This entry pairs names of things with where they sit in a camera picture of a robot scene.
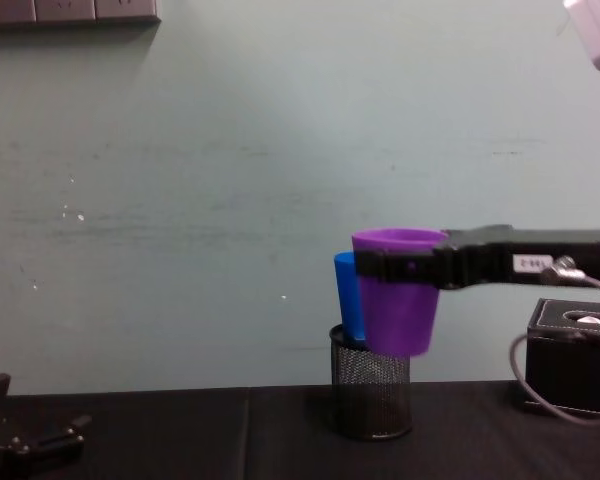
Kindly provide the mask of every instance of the blue cup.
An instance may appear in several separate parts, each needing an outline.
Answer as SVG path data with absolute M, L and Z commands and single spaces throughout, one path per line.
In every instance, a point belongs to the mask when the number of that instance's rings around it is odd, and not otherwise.
M 356 277 L 353 252 L 342 252 L 334 257 L 336 281 L 340 297 L 340 313 L 344 332 L 355 340 L 364 340 L 364 321 Z

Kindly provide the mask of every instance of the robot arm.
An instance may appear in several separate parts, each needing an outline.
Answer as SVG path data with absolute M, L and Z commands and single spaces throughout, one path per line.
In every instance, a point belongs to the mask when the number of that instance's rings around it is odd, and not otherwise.
M 577 276 L 564 274 L 578 271 L 600 281 L 600 230 L 496 225 L 447 233 L 432 250 L 356 252 L 357 274 L 387 283 L 428 283 L 442 290 L 485 283 L 580 285 Z

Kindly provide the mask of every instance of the electrical outlet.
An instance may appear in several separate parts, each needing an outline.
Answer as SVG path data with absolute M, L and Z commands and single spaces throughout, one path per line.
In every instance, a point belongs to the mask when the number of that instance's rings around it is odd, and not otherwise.
M 40 23 L 95 21 L 93 0 L 35 0 Z
M 34 0 L 0 0 L 0 25 L 27 24 L 36 21 Z
M 96 0 L 98 20 L 158 21 L 156 0 Z

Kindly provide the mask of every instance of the gray cable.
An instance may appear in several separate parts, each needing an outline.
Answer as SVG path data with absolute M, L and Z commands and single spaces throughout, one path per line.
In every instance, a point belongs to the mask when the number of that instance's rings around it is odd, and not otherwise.
M 585 276 L 581 279 L 581 281 L 583 283 L 591 285 L 592 287 L 600 289 L 600 280 L 596 280 L 595 278 Z M 516 339 L 511 343 L 511 348 L 509 349 L 509 363 L 511 365 L 511 370 L 513 371 L 513 374 L 515 375 L 516 379 L 518 380 L 520 386 L 524 389 L 524 391 L 536 402 L 538 402 L 538 404 L 540 404 L 545 410 L 555 415 L 556 417 L 562 418 L 567 422 L 575 423 L 576 425 L 580 425 L 583 427 L 600 427 L 600 418 L 589 420 L 566 413 L 560 410 L 555 405 L 552 405 L 551 402 L 542 398 L 542 396 L 538 392 L 536 392 L 531 387 L 531 385 L 527 383 L 527 381 L 524 379 L 524 376 L 522 375 L 522 372 L 520 371 L 520 368 L 518 367 L 518 363 L 516 362 L 516 352 L 518 351 L 518 347 L 522 342 L 527 340 L 527 338 L 528 336 L 526 334 L 516 337 Z

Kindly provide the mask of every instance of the purple cup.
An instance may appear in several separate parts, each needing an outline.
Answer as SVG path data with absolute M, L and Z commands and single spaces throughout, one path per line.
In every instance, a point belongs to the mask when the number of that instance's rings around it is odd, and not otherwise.
M 354 251 L 408 253 L 430 250 L 447 238 L 444 232 L 391 228 L 352 236 Z M 426 284 L 386 283 L 358 277 L 364 331 L 369 349 L 380 355 L 421 355 L 429 349 L 439 291 Z

